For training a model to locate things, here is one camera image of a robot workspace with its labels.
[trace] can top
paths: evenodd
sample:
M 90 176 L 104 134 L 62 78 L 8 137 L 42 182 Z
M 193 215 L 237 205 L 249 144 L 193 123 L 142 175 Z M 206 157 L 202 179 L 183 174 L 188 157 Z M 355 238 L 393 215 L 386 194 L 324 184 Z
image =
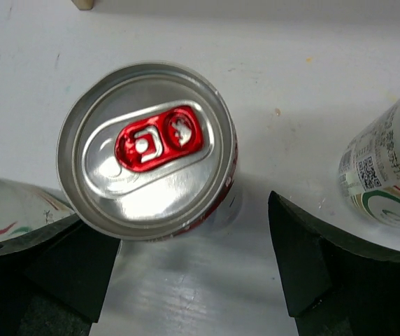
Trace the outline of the can top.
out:
M 89 225 L 123 239 L 157 239 L 210 209 L 233 169 L 235 145 L 227 107 L 207 80 L 182 66 L 139 63 L 76 102 L 59 135 L 57 171 Z

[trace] white table surface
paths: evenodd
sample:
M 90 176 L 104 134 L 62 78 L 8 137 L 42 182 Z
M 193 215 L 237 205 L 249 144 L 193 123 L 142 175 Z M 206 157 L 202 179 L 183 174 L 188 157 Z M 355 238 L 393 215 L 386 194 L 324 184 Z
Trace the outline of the white table surface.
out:
M 0 0 L 0 177 L 56 188 L 67 111 L 141 60 L 192 67 L 222 93 L 245 205 L 223 237 L 125 244 L 92 335 L 297 335 L 270 190 L 400 250 L 400 231 L 360 221 L 335 182 L 351 138 L 400 97 L 400 0 Z

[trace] silver can lid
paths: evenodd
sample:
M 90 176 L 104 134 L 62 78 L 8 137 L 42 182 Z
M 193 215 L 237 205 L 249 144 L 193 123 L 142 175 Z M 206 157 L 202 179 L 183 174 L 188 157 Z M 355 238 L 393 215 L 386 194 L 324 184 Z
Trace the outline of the silver can lid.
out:
M 158 239 L 210 209 L 235 145 L 227 107 L 207 80 L 174 64 L 133 64 L 100 80 L 70 110 L 57 171 L 89 225 L 122 239 Z

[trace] black foam holder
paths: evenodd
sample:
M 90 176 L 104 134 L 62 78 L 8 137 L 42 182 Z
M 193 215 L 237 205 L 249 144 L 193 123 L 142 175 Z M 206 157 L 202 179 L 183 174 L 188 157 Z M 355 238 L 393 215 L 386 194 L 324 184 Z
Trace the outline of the black foam holder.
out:
M 99 320 L 120 240 L 62 221 L 42 244 L 0 256 L 0 335 L 88 335 Z
M 332 227 L 274 192 L 269 222 L 300 336 L 400 336 L 399 252 Z

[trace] drink can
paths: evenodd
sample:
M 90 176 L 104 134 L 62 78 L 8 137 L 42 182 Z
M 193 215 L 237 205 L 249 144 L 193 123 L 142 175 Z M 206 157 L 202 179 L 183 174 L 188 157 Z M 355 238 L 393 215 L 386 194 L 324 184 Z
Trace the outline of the drink can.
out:
M 41 229 L 74 214 L 60 190 L 0 178 L 0 255 L 32 247 L 53 237 L 64 226 L 42 234 L 33 241 L 25 239 L 10 248 L 4 241 Z
M 59 135 L 57 171 L 88 225 L 153 241 L 236 215 L 237 156 L 218 91 L 183 66 L 144 62 L 110 73 L 76 102 Z
M 349 143 L 338 181 L 358 212 L 400 228 L 400 100 Z

